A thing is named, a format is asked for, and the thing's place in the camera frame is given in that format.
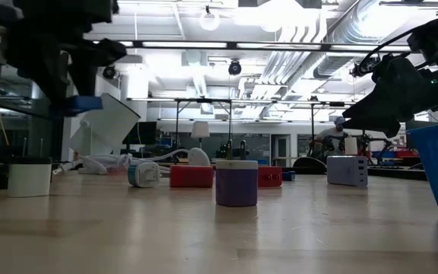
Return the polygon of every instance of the white power adapter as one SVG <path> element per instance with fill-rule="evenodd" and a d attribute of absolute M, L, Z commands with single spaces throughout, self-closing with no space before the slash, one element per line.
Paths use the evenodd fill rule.
<path fill-rule="evenodd" d="M 160 182 L 160 167 L 154 162 L 129 166 L 128 181 L 138 187 L 156 186 Z"/>

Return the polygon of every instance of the desk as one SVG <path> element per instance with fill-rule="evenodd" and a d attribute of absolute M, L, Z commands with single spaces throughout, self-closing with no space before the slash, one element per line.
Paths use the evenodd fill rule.
<path fill-rule="evenodd" d="M 70 173 L 48 197 L 0 190 L 0 273 L 438 273 L 427 182 L 370 177 L 358 189 L 298 176 L 242 209 L 167 184 Z"/>

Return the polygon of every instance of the monitor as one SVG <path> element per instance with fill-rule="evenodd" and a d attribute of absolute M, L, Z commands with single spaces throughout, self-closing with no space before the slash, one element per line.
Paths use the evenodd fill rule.
<path fill-rule="evenodd" d="M 421 129 L 421 128 L 429 127 L 429 126 L 438 126 L 438 123 L 437 122 L 415 121 L 415 120 L 407 121 L 405 123 L 405 129 L 407 131 L 407 148 L 408 149 L 416 149 L 415 144 L 414 144 L 414 140 L 411 138 L 408 131 L 411 129 Z"/>
<path fill-rule="evenodd" d="M 157 122 L 139 122 L 122 140 L 126 145 L 155 145 Z"/>

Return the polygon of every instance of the person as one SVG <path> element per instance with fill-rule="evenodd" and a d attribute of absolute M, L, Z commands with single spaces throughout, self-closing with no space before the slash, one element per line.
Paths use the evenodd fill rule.
<path fill-rule="evenodd" d="M 316 149 L 321 149 L 322 147 L 322 141 L 327 136 L 334 136 L 334 137 L 342 137 L 344 134 L 344 127 L 343 123 L 346 122 L 343 116 L 339 116 L 335 119 L 334 125 L 335 127 L 330 129 L 325 129 L 321 133 L 317 134 L 314 140 L 316 141 Z M 332 156 L 332 155 L 343 155 L 343 151 L 339 149 L 339 140 L 332 139 L 332 144 L 334 145 L 334 151 L 325 151 L 326 156 Z"/>

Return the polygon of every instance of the lamp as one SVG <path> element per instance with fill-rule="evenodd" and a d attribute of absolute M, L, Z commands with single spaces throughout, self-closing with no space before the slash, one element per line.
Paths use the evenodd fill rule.
<path fill-rule="evenodd" d="M 209 137 L 209 124 L 207 122 L 195 122 L 192 126 L 192 138 L 198 138 L 199 148 L 202 149 L 202 138 Z"/>

